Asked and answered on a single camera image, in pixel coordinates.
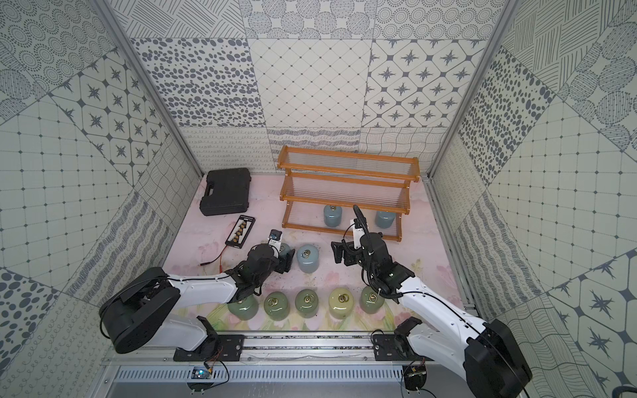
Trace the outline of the green canister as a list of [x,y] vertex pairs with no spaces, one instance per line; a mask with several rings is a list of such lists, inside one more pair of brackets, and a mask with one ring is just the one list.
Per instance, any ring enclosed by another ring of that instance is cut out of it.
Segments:
[[359,300],[359,306],[364,313],[378,313],[384,303],[385,298],[383,298],[377,291],[369,286],[364,287]]
[[248,321],[258,313],[259,303],[254,295],[227,305],[229,312],[241,321]]
[[290,302],[280,291],[270,293],[264,301],[266,315],[275,322],[286,319],[290,314]]
[[295,308],[302,318],[313,318],[319,311],[318,295],[314,290],[301,290],[295,297]]

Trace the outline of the cream yellow canister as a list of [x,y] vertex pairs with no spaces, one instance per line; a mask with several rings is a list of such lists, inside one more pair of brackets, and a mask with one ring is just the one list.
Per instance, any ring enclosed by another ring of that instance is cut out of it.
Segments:
[[354,298],[350,290],[336,288],[328,297],[328,311],[333,318],[343,320],[353,313]]

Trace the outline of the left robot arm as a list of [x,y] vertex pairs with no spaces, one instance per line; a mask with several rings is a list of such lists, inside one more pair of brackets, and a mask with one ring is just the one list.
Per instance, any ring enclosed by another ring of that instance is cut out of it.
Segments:
[[286,244],[255,245],[247,258],[218,275],[169,275],[152,267],[106,300],[99,310],[101,332],[119,354],[140,348],[175,348],[174,361],[209,361],[219,353],[219,336],[204,316],[173,313],[204,303],[238,303],[261,294],[274,272],[290,271],[295,250]]

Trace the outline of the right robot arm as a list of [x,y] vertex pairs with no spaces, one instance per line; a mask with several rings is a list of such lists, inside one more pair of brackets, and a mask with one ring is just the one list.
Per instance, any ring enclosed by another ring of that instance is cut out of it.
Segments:
[[461,377],[476,397],[519,397],[532,371],[510,328],[487,322],[453,305],[391,257],[380,232],[370,232],[359,206],[353,207],[353,240],[333,242],[334,260],[359,265],[374,293],[411,310],[394,331],[397,347],[429,358]]

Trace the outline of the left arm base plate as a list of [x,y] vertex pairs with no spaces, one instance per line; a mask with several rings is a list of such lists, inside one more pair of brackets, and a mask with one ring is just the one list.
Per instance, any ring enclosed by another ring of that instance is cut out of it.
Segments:
[[213,360],[238,362],[241,359],[246,336],[240,334],[217,335],[208,337],[198,348],[186,351],[177,348],[173,360],[176,363],[204,363]]

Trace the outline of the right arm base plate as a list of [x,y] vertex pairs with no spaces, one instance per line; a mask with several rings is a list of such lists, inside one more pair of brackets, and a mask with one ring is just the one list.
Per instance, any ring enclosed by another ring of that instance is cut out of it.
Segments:
[[411,349],[403,336],[396,336],[393,333],[373,333],[370,338],[377,362],[418,362],[423,359]]

